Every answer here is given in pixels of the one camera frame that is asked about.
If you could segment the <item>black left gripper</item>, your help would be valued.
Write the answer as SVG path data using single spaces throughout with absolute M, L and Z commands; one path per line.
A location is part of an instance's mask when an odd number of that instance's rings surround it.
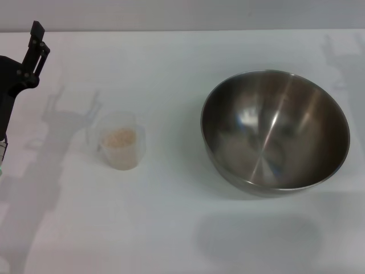
M 50 53 L 43 42 L 44 34 L 41 23 L 34 21 L 22 63 L 1 55 L 1 140 L 5 138 L 16 97 L 39 84 L 40 73 Z

